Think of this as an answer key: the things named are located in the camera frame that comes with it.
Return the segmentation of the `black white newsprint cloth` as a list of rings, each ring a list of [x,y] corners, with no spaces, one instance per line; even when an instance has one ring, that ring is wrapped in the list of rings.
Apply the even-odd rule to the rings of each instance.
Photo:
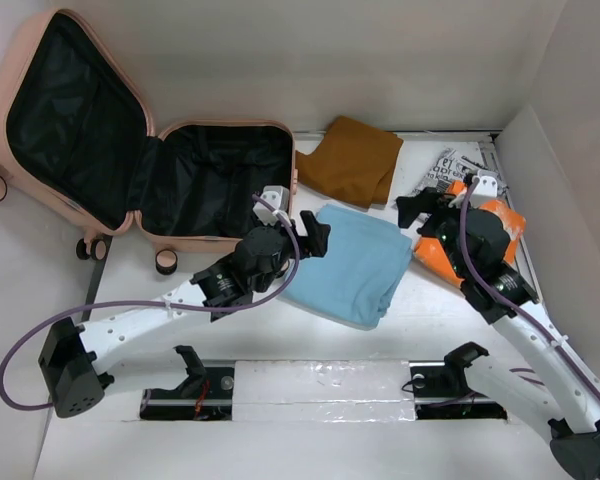
[[[438,154],[429,170],[407,196],[414,197],[425,188],[433,188],[437,192],[446,192],[454,181],[463,181],[468,174],[477,174],[479,170],[494,174],[498,185],[497,198],[508,205],[509,201],[506,198],[508,187],[496,168],[488,166],[483,157],[478,158],[476,155],[462,154],[453,147],[445,147]]]

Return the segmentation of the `orange white tie-dye cloth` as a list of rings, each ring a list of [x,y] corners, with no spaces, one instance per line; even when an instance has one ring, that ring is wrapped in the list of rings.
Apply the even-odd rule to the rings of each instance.
[[[503,229],[510,237],[504,260],[513,265],[519,239],[526,227],[526,219],[499,199],[491,199],[480,209],[495,214],[502,221]],[[437,238],[422,235],[414,248],[414,255],[418,261],[444,281],[457,288],[460,287],[462,280],[455,274],[443,246]]]

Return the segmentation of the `light blue cloth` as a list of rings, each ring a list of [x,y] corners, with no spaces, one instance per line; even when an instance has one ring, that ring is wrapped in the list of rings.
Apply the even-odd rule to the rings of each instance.
[[[327,204],[317,220],[331,227],[324,257],[307,258],[282,296],[347,326],[378,326],[412,258],[412,240],[388,221]]]

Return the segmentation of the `mustard brown cloth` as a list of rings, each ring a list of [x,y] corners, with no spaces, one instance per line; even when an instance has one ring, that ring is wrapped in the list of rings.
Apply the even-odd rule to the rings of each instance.
[[[339,116],[312,153],[295,154],[298,180],[356,207],[385,205],[402,145],[394,133]]]

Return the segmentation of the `pink hard-shell suitcase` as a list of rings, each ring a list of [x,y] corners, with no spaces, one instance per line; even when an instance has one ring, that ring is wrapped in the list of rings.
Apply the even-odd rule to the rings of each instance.
[[[80,259],[139,229],[158,272],[182,252],[229,253],[256,224],[252,196],[297,185],[291,131],[268,120],[191,120],[157,131],[76,12],[26,19],[0,65],[0,202],[17,188],[79,227]]]

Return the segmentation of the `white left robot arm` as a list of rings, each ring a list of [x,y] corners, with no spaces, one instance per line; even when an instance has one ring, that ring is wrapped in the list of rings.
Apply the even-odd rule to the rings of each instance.
[[[127,302],[126,311],[77,325],[69,315],[51,323],[38,363],[55,413],[71,418],[123,387],[116,367],[183,326],[211,324],[274,298],[271,284],[290,280],[301,260],[327,253],[331,227],[310,211],[306,233],[282,220],[251,230],[233,253],[156,300]]]

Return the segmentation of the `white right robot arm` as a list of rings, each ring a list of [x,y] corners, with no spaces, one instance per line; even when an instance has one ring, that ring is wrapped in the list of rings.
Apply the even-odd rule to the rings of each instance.
[[[449,352],[442,381],[453,393],[475,391],[531,427],[573,479],[600,479],[600,378],[561,334],[536,291],[505,260],[510,243],[500,218],[427,188],[396,201],[398,223],[427,215],[418,232],[441,244],[466,301],[524,358],[534,386],[468,342]]]

